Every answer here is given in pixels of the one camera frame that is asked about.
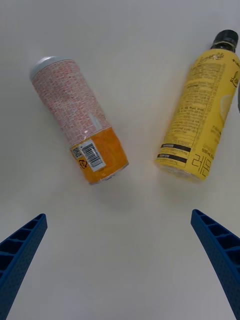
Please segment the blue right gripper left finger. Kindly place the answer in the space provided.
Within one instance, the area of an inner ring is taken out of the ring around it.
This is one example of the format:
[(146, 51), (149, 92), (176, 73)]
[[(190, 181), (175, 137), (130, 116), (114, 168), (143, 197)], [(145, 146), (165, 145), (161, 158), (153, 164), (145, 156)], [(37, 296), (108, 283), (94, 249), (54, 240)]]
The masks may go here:
[(44, 213), (0, 243), (0, 319), (8, 317), (20, 286), (48, 228)]

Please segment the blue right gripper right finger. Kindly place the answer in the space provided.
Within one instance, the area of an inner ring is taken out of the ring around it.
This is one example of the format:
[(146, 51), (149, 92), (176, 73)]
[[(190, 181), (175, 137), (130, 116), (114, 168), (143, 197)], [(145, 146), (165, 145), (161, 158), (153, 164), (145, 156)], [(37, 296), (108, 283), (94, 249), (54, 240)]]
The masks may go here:
[(235, 318), (240, 319), (240, 238), (198, 209), (190, 224), (220, 281)]

